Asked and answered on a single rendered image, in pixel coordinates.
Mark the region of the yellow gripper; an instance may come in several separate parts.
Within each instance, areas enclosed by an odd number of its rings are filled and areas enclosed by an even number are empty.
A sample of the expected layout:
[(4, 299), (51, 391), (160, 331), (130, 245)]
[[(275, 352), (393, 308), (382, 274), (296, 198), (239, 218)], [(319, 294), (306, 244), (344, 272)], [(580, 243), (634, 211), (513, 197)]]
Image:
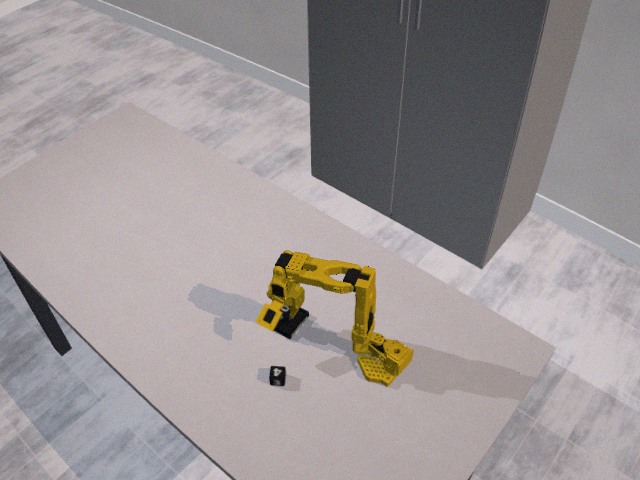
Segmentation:
[(273, 299), (273, 301), (270, 305), (266, 303), (264, 304), (256, 320), (256, 323), (273, 332), (283, 313), (279, 310), (284, 305), (290, 306), (290, 318), (293, 319), (304, 302), (305, 292), (304, 292), (304, 288), (301, 287), (299, 283), (294, 282), (287, 298), (284, 300), (284, 299), (271, 296), (270, 284), (268, 288), (269, 288), (269, 290), (267, 291), (268, 298), (270, 298), (271, 300)]

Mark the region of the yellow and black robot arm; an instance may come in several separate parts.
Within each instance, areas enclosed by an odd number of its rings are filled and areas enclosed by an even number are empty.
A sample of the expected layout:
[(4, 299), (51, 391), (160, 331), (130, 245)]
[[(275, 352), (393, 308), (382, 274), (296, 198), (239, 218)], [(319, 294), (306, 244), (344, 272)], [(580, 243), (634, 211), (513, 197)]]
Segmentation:
[[(343, 282), (329, 277), (335, 274), (346, 274)], [(286, 250), (275, 264), (270, 288), (271, 295), (281, 299), (287, 298), (294, 282), (341, 294), (356, 292), (355, 324), (351, 336), (353, 351), (357, 354), (371, 355), (357, 357), (365, 379), (388, 387), (397, 377), (398, 364), (411, 349), (397, 340), (386, 339), (382, 334), (373, 332), (375, 327), (373, 316), (376, 307), (375, 277), (376, 270), (371, 267), (361, 268), (357, 264), (337, 260), (328, 261), (310, 257), (305, 253), (293, 254)], [(371, 307), (370, 314), (369, 307)]]

